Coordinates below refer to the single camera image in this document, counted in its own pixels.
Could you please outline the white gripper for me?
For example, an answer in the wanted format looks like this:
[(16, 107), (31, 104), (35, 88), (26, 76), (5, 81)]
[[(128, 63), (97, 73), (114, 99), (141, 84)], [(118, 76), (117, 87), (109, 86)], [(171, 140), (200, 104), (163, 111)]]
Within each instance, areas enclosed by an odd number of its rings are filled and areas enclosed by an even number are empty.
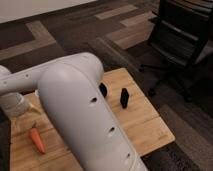
[(17, 117), (25, 112), (38, 115), (42, 114), (42, 112), (33, 103), (26, 101), (19, 93), (9, 93), (0, 96), (0, 107), (9, 117)]

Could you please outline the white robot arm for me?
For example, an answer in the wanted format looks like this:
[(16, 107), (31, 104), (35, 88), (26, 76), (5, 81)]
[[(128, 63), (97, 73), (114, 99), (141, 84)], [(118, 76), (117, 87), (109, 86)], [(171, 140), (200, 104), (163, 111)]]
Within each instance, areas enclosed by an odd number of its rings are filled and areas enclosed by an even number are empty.
[(84, 171), (148, 171), (99, 85), (92, 53), (60, 57), (0, 77), (0, 95), (36, 90), (40, 103)]

